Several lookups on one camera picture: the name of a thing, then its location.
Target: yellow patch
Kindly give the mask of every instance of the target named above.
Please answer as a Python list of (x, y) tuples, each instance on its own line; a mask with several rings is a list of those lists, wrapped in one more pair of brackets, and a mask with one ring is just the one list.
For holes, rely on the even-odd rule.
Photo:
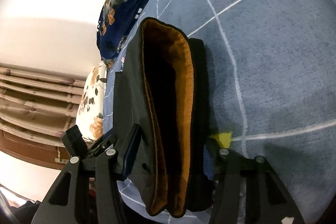
[(224, 132), (210, 136), (215, 139), (221, 148), (229, 148), (231, 143), (232, 132)]

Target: white wall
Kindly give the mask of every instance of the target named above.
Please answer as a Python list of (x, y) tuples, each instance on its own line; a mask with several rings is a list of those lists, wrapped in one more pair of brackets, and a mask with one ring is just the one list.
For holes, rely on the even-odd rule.
[(0, 0), (0, 63), (86, 77), (105, 0)]

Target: yellow triangle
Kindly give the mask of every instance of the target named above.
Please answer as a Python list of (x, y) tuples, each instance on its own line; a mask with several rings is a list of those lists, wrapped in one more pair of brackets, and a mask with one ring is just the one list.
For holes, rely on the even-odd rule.
[(232, 132), (223, 132), (216, 135), (210, 136), (210, 138), (215, 139), (221, 148), (229, 148), (231, 143)]

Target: brown fabric lining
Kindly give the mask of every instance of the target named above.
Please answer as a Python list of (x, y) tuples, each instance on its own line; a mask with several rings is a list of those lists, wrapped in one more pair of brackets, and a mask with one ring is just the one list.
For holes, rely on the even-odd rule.
[[(159, 58), (169, 64), (175, 71), (176, 95), (174, 96), (176, 97), (176, 121), (170, 120), (169, 122), (172, 124), (176, 123), (180, 151), (174, 151), (174, 149), (172, 149), (173, 147), (167, 147), (167, 145), (171, 145), (169, 143), (163, 143), (162, 146), (164, 147), (164, 151), (170, 152), (169, 154), (164, 154), (166, 161), (167, 158), (172, 156), (172, 153), (174, 152), (179, 155), (181, 160), (181, 170), (177, 167), (177, 173), (179, 173), (177, 185), (168, 185), (169, 194), (171, 194), (170, 190), (172, 190), (175, 194), (173, 200), (174, 204), (167, 205), (167, 209), (172, 216), (181, 216), (185, 211), (184, 204), (190, 170), (190, 125), (194, 94), (194, 71), (191, 53), (187, 40), (179, 31), (172, 27), (162, 25), (155, 20), (149, 19), (142, 25), (142, 30), (145, 50), (150, 51), (153, 47), (154, 52), (159, 56)], [(147, 61), (150, 58), (151, 56), (148, 56), (144, 60), (144, 71), (148, 74), (152, 73), (151, 71), (155, 71), (153, 64)], [(165, 64), (162, 63), (160, 67), (164, 69), (162, 74), (164, 75), (164, 73), (168, 73), (167, 77), (172, 79), (173, 74), (165, 67)], [(154, 112), (157, 115), (160, 113), (168, 113), (169, 111), (174, 112), (174, 107), (171, 106), (171, 104), (166, 103), (162, 105), (162, 99), (155, 98), (153, 100), (153, 98), (149, 98), (149, 100), (151, 101), (151, 105), (154, 101), (155, 111), (151, 110), (151, 112)], [(170, 105), (171, 110), (161, 111), (161, 109), (167, 107), (167, 105)], [(165, 118), (166, 117), (158, 117), (157, 120), (160, 122)], [(157, 135), (161, 135), (162, 139), (167, 139), (167, 136), (163, 136), (162, 134), (169, 134), (167, 130), (162, 128), (162, 126), (164, 127), (166, 125), (167, 123), (161, 122), (161, 124), (159, 124), (160, 132), (156, 132)], [(156, 142), (159, 142), (160, 139), (160, 137), (156, 136)], [(156, 153), (161, 157), (163, 152), (162, 150), (157, 149), (158, 147), (156, 147)], [(168, 181), (169, 183), (173, 183), (175, 180), (173, 179)]]

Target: bed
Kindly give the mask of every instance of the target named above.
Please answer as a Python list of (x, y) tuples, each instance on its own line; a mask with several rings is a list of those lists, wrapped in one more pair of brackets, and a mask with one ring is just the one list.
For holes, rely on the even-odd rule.
[[(108, 72), (104, 132), (115, 72), (146, 17), (204, 41), (211, 133), (230, 134), (230, 148), (246, 157), (265, 156), (305, 222), (316, 222), (336, 193), (336, 0), (150, 0)], [(149, 219), (209, 221), (210, 209), (152, 218), (131, 181), (118, 183), (125, 203)]]

